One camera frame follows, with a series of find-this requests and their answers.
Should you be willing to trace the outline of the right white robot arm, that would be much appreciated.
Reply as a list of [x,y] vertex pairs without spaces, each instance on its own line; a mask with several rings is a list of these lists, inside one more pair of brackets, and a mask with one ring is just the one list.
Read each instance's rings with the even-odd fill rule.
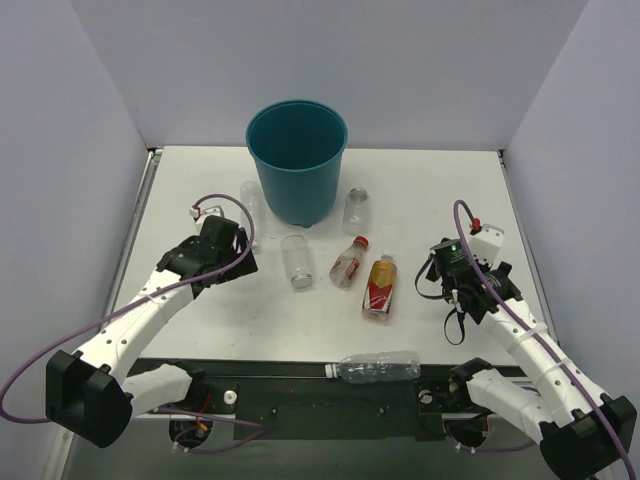
[[442,283],[454,314],[492,336],[531,383],[519,387],[474,358],[452,370],[449,402],[498,414],[539,446],[560,479],[587,479],[618,460],[627,462],[635,407],[624,396],[612,398],[564,353],[510,280],[510,265],[491,270],[473,264],[457,239],[432,247],[430,259],[427,277]]

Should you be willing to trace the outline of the red cap labelled bottle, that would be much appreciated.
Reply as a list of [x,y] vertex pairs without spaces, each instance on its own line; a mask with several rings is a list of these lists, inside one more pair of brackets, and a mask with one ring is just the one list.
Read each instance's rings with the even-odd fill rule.
[[348,288],[351,285],[368,246],[367,238],[356,236],[352,244],[338,256],[329,272],[329,278],[336,287]]

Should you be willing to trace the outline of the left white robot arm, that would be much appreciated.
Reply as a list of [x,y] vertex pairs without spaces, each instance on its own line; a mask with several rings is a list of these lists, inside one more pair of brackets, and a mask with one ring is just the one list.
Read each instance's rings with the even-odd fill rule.
[[132,301],[74,353],[46,365],[45,413],[93,445],[112,445],[129,422],[157,408],[192,412],[206,401],[203,373],[179,360],[133,375],[143,350],[205,289],[257,272],[247,232],[211,215],[166,252]]

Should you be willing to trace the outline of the crushed clear white-cap bottle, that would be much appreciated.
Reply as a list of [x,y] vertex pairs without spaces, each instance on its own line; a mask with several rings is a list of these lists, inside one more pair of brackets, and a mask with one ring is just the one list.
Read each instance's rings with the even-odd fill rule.
[[421,374],[421,362],[415,351],[361,353],[326,364],[325,377],[351,384],[410,381]]

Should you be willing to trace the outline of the gold red labelled bottle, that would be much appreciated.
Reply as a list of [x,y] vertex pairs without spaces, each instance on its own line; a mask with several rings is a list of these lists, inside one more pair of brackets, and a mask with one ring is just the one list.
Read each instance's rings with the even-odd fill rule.
[[397,265],[390,254],[372,264],[362,302],[362,314],[373,320],[387,320],[390,314]]

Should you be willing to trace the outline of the clear bottle silver cap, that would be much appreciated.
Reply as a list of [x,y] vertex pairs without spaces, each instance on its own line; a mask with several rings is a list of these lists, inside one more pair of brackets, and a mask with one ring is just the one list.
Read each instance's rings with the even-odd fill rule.
[[302,235],[290,235],[281,241],[281,253],[285,276],[296,290],[309,288],[313,284],[310,253]]

